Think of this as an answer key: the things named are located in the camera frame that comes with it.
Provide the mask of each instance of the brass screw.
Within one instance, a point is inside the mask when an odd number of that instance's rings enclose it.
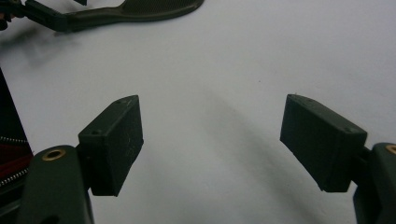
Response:
[[[42,157],[43,161],[55,161],[61,158],[66,154],[66,151],[61,148],[53,149],[51,151],[48,151],[44,156]]]
[[[390,153],[393,153],[396,155],[396,145],[387,145],[385,147]]]

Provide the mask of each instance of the tabletop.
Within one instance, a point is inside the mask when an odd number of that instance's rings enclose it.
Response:
[[[61,12],[120,3],[40,1]],[[76,146],[111,102],[139,95],[145,144],[95,223],[356,223],[279,141],[288,93],[394,142],[396,3],[205,0],[169,21],[56,33],[14,19],[0,64],[35,153]]]

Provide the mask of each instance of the white table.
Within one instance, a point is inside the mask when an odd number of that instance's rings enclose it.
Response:
[[[387,0],[206,0],[73,34],[22,19],[0,33],[0,64],[35,153],[76,146],[111,102],[140,96],[145,145],[118,198],[92,197],[97,224],[356,223],[355,186],[321,192],[279,142],[283,109],[298,93],[365,129],[367,147],[395,142],[395,15]]]

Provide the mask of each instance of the white surface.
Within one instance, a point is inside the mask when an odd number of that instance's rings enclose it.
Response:
[[[297,92],[360,125],[367,147],[395,141],[395,15],[390,0],[206,0],[67,35],[23,19],[0,34],[0,63],[35,152],[75,146],[140,96],[145,145],[119,198],[92,197],[97,224],[356,223],[354,187],[320,192],[278,141],[283,109]]]

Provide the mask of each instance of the zipper teeth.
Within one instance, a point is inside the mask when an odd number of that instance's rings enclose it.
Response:
[[[4,136],[0,136],[0,141],[9,142],[9,143],[20,143],[20,144],[28,143],[26,140],[23,139],[7,138]]]
[[[24,175],[27,175],[27,173],[29,172],[29,168],[25,168],[19,172],[17,172],[16,174],[9,176],[6,179],[3,179],[2,181],[0,181],[0,188],[13,182],[18,180],[19,178],[23,177]]]

